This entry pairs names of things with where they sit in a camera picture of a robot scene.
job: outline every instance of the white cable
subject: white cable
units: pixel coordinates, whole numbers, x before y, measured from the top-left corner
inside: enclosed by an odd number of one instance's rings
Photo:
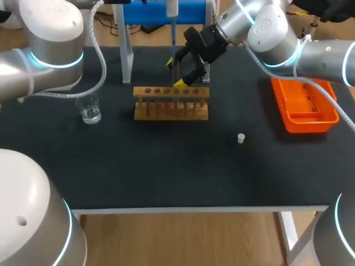
[[[253,58],[253,60],[257,63],[257,65],[269,76],[276,78],[276,79],[285,79],[285,80],[297,80],[303,83],[308,83],[309,85],[312,85],[315,87],[325,98],[328,99],[328,101],[334,106],[334,108],[337,110],[338,114],[344,119],[344,121],[350,126],[350,128],[355,132],[355,124],[354,122],[349,118],[349,116],[343,111],[343,109],[338,105],[338,103],[333,99],[333,97],[330,96],[330,94],[324,90],[319,84],[315,83],[314,81],[306,78],[295,78],[293,76],[278,76],[270,71],[268,71],[263,64],[259,61],[259,59],[254,55],[253,51],[248,47],[248,45],[243,42],[244,47],[250,54],[250,56]]]
[[[295,78],[297,78],[297,64],[298,64],[298,61],[299,61],[299,59],[300,59],[300,57],[301,57],[301,54],[302,54],[302,51],[303,51],[303,47],[305,47],[306,43],[307,43],[309,40],[311,40],[311,38],[312,38],[312,36],[311,36],[310,34],[307,34],[307,35],[305,36],[305,38],[303,39],[303,43],[302,43],[302,45],[301,45],[301,49],[300,49],[300,51],[298,52],[298,55],[296,56],[296,60],[295,60],[295,62],[294,62],[294,64],[293,64],[293,76],[294,76]]]
[[[85,95],[88,95],[90,93],[95,92],[97,89],[99,89],[105,82],[106,75],[107,75],[107,67],[106,67],[106,62],[105,58],[102,55],[100,46],[98,44],[98,41],[96,40],[95,36],[95,30],[94,30],[94,18],[97,10],[105,4],[104,0],[100,0],[97,2],[94,7],[90,11],[90,17],[89,17],[89,34],[90,38],[93,42],[93,46],[98,54],[101,66],[102,66],[102,75],[99,80],[99,82],[91,89],[83,92],[83,93],[76,93],[76,94],[62,94],[62,93],[36,93],[33,94],[33,96],[47,96],[47,97],[55,97],[55,98],[63,98],[63,99],[74,99],[74,98],[79,98]]]

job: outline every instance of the blue tube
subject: blue tube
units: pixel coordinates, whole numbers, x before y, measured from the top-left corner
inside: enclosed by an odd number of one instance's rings
[[[165,1],[132,1],[123,5],[126,25],[166,25],[171,24],[166,16]],[[176,24],[205,24],[205,1],[179,1],[179,16]]]

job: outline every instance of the glowing blue ring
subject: glowing blue ring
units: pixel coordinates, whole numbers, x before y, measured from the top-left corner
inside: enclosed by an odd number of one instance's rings
[[[337,226],[337,230],[338,230],[338,234],[340,236],[340,239],[342,240],[344,246],[349,251],[351,256],[353,256],[353,258],[355,259],[355,252],[351,249],[350,245],[348,244],[348,242],[346,241],[346,239],[343,235],[342,230],[340,229],[340,224],[339,224],[339,219],[338,219],[338,204],[339,204],[340,197],[341,197],[341,194],[339,195],[337,203],[335,204],[335,224]]]
[[[349,57],[350,52],[351,52],[351,50],[353,49],[354,45],[355,45],[355,42],[353,42],[353,43],[350,45],[349,49],[346,51],[346,54],[345,54],[345,57],[344,57],[344,61],[343,61],[343,69],[342,69],[343,80],[344,80],[344,83],[345,83],[346,85],[348,85],[348,86],[351,86],[351,85],[349,84],[348,80],[346,79],[346,63],[348,62],[348,57]]]
[[[60,260],[62,259],[63,255],[64,255],[65,251],[68,248],[70,237],[72,236],[72,230],[73,230],[72,212],[70,211],[69,206],[67,205],[65,200],[63,200],[63,201],[64,201],[64,203],[65,203],[65,205],[67,207],[68,215],[69,215],[69,233],[68,233],[67,241],[65,241],[65,244],[64,244],[62,252],[59,254],[58,258],[55,260],[55,262],[53,263],[52,266],[57,266],[58,265],[58,263],[60,262]]]
[[[248,11],[245,9],[245,7],[242,5],[242,3],[239,0],[235,0],[235,2],[237,2],[237,5],[240,7],[240,9],[242,10],[242,12],[244,13],[244,15],[249,19],[249,21],[251,22],[251,24],[254,24],[254,20],[252,19],[252,17],[249,15]]]
[[[292,59],[295,59],[297,56],[298,56],[298,53],[300,52],[300,48],[301,48],[301,43],[300,43],[300,40],[298,39],[297,40],[297,48],[295,50],[295,52],[291,55],[290,58],[288,58],[286,61],[280,63],[280,64],[277,64],[277,65],[268,65],[266,63],[264,63],[265,66],[269,67],[269,68],[276,68],[276,67],[280,67],[282,65],[286,65],[288,62],[290,62]]]
[[[82,55],[79,57],[78,60],[76,60],[75,62],[72,62],[70,64],[66,64],[66,65],[51,65],[51,64],[47,64],[45,62],[42,62],[41,60],[39,60],[37,57],[34,56],[34,54],[31,52],[32,57],[34,58],[34,60],[36,60],[36,62],[44,67],[49,67],[49,68],[70,68],[76,64],[78,64],[84,56],[84,52],[82,53]]]

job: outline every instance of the black mat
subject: black mat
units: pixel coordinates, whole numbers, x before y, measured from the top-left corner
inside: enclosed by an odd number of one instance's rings
[[[287,133],[270,79],[242,48],[211,67],[209,121],[134,121],[133,85],[171,85],[171,48],[134,51],[132,85],[121,85],[119,50],[103,50],[97,125],[84,125],[72,100],[33,97],[1,109],[0,147],[36,160],[71,208],[324,205],[355,185],[355,134],[343,121],[327,134]],[[92,49],[84,61],[76,91],[101,75]],[[354,118],[347,88],[334,90]]]

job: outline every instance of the wooden floor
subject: wooden floor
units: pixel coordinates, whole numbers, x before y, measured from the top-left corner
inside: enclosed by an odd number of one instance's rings
[[[223,11],[233,0],[221,0]],[[289,16],[295,32],[308,26],[311,16]],[[355,39],[355,21],[321,23],[316,39]],[[177,44],[184,45],[177,29]],[[118,46],[109,28],[96,24],[99,43]],[[153,34],[131,35],[133,45],[171,45],[170,27]],[[0,29],[0,52],[25,47],[22,30]],[[312,212],[294,212],[300,236],[313,218]],[[87,216],[82,220],[88,241],[88,266],[282,266],[285,254],[274,213],[130,214]],[[310,260],[307,265],[314,265]]]

